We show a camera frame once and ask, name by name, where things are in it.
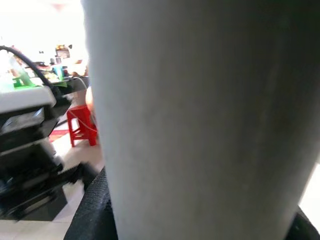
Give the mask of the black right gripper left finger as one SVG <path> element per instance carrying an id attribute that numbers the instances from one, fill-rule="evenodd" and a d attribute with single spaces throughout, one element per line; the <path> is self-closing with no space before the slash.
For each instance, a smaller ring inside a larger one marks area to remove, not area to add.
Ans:
<path id="1" fill-rule="evenodd" d="M 85 191 L 64 239 L 116 240 L 117 238 L 106 171 L 102 169 Z"/>

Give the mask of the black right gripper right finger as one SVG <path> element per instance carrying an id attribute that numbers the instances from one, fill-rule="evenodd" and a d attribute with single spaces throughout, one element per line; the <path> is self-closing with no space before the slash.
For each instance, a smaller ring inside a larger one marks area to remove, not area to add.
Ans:
<path id="1" fill-rule="evenodd" d="M 300 207 L 288 230 L 287 240 L 320 240 L 319 232 Z"/>

